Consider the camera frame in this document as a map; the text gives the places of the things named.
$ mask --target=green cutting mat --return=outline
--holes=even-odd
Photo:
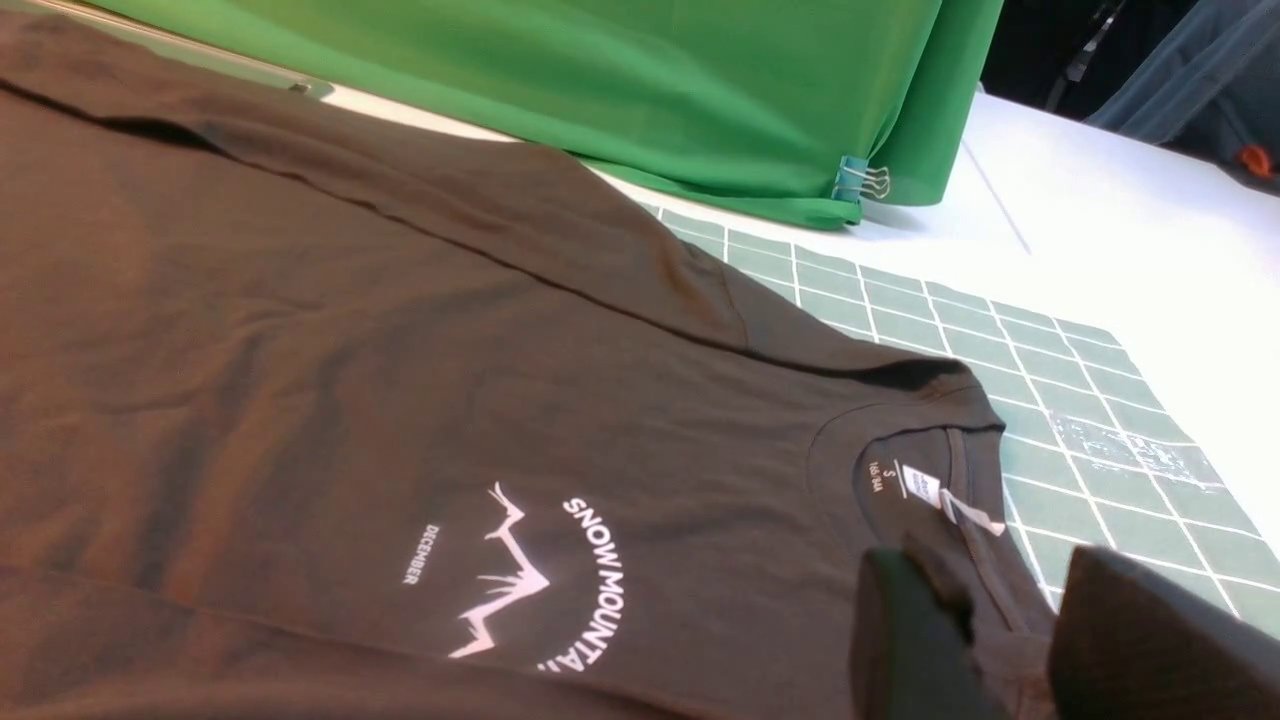
[[[1103,544],[1280,635],[1280,561],[1111,333],[646,209],[852,338],[964,360],[1009,424],[1006,515],[1051,605],[1071,550]]]

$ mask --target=dark brown t-shirt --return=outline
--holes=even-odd
[[[961,364],[828,329],[549,149],[35,15],[0,15],[0,564],[846,717],[858,557],[910,529],[970,584],[988,684],[1042,710],[1016,550],[901,484],[1002,514]]]

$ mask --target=size label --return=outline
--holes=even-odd
[[[942,487],[941,480],[910,465],[902,465],[902,482],[906,483],[906,492],[940,510],[942,509],[942,501],[938,498],[938,489]]]

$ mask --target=green fabric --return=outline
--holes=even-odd
[[[942,199],[1001,0],[95,0],[563,147],[637,184],[815,228],[845,155]]]

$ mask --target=binder clip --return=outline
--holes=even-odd
[[[832,200],[858,202],[861,197],[884,200],[890,192],[888,168],[868,168],[867,160],[845,155],[831,191]]]

